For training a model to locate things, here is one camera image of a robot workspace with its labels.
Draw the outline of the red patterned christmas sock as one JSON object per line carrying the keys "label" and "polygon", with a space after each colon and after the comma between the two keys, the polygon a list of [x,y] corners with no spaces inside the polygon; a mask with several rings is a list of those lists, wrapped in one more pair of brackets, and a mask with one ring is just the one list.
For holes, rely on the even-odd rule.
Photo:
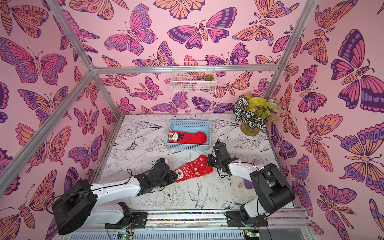
{"label": "red patterned christmas sock", "polygon": [[208,165],[208,158],[206,156],[200,155],[194,161],[182,165],[174,172],[178,175],[176,182],[179,183],[209,175],[213,172],[213,167]]}

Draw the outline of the plain red sock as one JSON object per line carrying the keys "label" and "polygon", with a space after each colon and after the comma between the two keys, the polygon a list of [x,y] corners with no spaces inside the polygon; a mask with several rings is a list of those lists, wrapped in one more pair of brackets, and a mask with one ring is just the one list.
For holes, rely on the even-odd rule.
{"label": "plain red sock", "polygon": [[207,135],[203,132],[185,133],[170,132],[169,142],[177,144],[203,145],[208,141]]}

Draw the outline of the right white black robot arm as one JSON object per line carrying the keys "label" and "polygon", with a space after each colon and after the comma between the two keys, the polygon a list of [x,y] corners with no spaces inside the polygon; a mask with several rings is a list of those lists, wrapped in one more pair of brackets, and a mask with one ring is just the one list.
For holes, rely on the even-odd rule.
{"label": "right white black robot arm", "polygon": [[245,226],[267,226],[267,216],[296,199],[286,178],[275,164],[256,166],[232,158],[227,146],[217,141],[208,156],[208,166],[217,170],[220,177],[240,177],[253,184],[256,197],[239,208],[239,217]]}

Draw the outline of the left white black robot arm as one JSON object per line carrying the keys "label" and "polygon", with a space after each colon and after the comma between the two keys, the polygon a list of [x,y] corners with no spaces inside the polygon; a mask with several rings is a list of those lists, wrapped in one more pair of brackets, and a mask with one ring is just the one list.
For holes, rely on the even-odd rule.
{"label": "left white black robot arm", "polygon": [[58,234],[68,235],[89,225],[104,225],[106,230],[131,228],[136,223],[132,210],[124,202],[116,207],[111,202],[151,194],[175,183],[177,178],[178,174],[160,158],[150,170],[126,180],[107,184],[78,181],[52,205]]}

